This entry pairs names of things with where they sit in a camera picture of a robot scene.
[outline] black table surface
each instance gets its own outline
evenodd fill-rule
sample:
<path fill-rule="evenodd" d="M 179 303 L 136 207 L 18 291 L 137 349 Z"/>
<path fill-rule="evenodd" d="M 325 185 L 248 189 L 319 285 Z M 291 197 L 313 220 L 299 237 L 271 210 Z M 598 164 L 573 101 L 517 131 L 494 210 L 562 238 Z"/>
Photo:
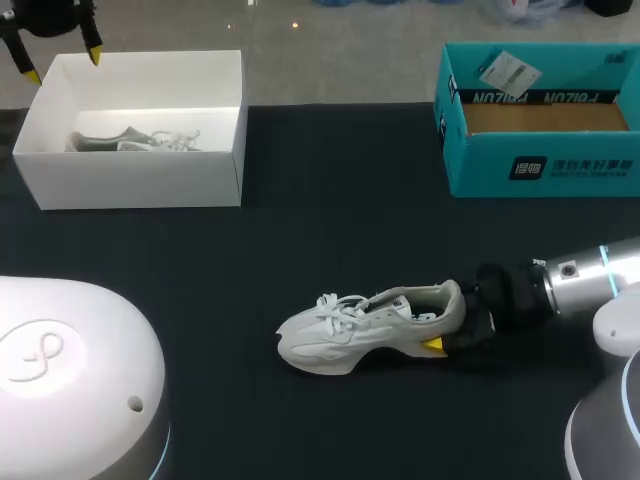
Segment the black table surface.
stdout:
<path fill-rule="evenodd" d="M 176 478 L 567 479 L 564 429 L 600 380 L 588 321 L 490 365 L 374 355 L 286 368 L 275 331 L 322 293 L 372 295 L 640 234 L 640 200 L 450 196 L 431 105 L 252 108 L 242 208 L 41 212 L 0 114 L 0 273 L 120 293 L 166 356 Z"/>

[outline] gray floor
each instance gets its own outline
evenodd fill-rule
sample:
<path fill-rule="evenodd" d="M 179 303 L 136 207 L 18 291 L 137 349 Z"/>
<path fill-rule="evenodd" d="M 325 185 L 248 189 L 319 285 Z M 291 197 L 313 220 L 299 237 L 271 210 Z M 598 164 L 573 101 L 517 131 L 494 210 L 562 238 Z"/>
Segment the gray floor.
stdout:
<path fill-rule="evenodd" d="M 105 51 L 242 49 L 250 102 L 417 102 L 433 95 L 445 41 L 640 41 L 640 5 L 600 18 L 576 7 L 541 28 L 496 24 L 482 4 L 415 2 L 323 8 L 311 0 L 96 0 Z M 8 0 L 0 0 L 8 9 Z M 57 53 L 82 52 L 78 32 L 24 35 L 41 75 Z M 0 48 L 0 108 L 28 106 L 36 87 Z"/>

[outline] shoe tongue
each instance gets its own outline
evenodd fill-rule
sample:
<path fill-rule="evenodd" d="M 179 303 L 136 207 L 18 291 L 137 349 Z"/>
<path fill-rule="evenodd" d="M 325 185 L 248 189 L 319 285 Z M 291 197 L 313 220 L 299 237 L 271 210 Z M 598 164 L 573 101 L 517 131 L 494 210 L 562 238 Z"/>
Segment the shoe tongue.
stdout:
<path fill-rule="evenodd" d="M 371 311 L 376 312 L 383 309 L 393 309 L 398 315 L 407 320 L 411 320 L 411 305 L 404 295 L 390 298 L 389 300 L 375 306 Z"/>

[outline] teal shoe box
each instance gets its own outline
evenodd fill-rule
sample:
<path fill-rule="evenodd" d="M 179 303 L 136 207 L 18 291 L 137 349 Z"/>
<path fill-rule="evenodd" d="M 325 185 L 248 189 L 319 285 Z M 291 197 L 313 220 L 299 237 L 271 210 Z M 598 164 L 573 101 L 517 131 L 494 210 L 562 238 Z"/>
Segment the teal shoe box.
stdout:
<path fill-rule="evenodd" d="M 635 44 L 446 44 L 434 113 L 451 193 L 456 197 L 640 196 L 639 49 Z M 542 73 L 519 98 L 480 79 L 503 51 Z M 574 113 L 589 104 L 615 108 L 626 128 L 478 132 L 469 128 L 465 117 L 465 109 L 473 104 L 503 105 L 486 109 L 491 123 L 491 112 L 523 112 L 535 105 L 540 111 L 567 103 L 575 105 L 562 108 Z M 555 125 L 554 112 L 542 111 L 542 122 Z"/>

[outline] cardboard box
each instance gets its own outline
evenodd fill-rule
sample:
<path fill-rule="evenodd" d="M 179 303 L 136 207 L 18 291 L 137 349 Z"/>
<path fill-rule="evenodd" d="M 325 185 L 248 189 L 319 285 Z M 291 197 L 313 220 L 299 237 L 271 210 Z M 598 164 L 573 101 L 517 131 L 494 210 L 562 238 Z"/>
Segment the cardboard box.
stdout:
<path fill-rule="evenodd" d="M 639 48 L 446 44 L 434 113 L 452 194 L 640 196 Z M 480 78 L 502 52 L 541 72 L 519 98 Z"/>
<path fill-rule="evenodd" d="M 43 210 L 238 206 L 247 103 L 241 53 L 58 55 L 14 157 Z M 196 132 L 200 151 L 67 152 L 67 137 L 127 127 Z"/>

